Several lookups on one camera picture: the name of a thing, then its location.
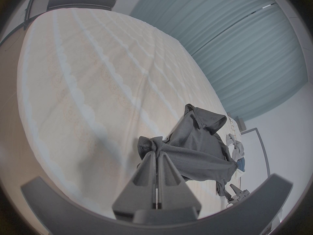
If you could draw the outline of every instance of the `gray cloth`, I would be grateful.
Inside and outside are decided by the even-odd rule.
[[[140,158],[143,159],[149,151],[155,151],[157,157],[160,151],[164,151],[185,181],[215,180],[218,194],[224,196],[225,184],[238,167],[216,133],[226,120],[224,115],[187,104],[183,119],[166,140],[139,137]]]
[[[244,146],[241,142],[235,139],[235,136],[233,134],[227,134],[226,135],[226,145],[230,146],[231,144],[234,145],[232,159],[235,160],[235,162],[238,161],[238,159],[241,159],[244,157]]]

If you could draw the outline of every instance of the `mattress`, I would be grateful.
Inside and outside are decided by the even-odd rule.
[[[165,139],[188,103],[226,114],[179,41],[97,9],[53,10],[32,23],[17,95],[27,139],[48,176],[71,200],[111,218],[112,203],[141,161],[139,136]],[[218,131],[224,143],[228,133],[229,120]],[[199,217],[226,207],[215,181],[187,185],[202,204]]]

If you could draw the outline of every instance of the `blue cloth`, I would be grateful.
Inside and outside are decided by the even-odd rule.
[[[238,159],[238,169],[245,172],[245,158]]]

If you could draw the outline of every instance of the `teal curtain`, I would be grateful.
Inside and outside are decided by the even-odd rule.
[[[248,120],[280,105],[307,82],[298,39],[274,2],[140,0],[131,16],[179,40],[226,112]]]

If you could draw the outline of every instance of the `wooden floor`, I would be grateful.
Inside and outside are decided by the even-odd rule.
[[[18,113],[17,66],[25,34],[21,28],[0,46],[0,184],[24,221],[38,234],[48,235],[20,190],[21,185],[37,176],[58,190],[35,159]]]

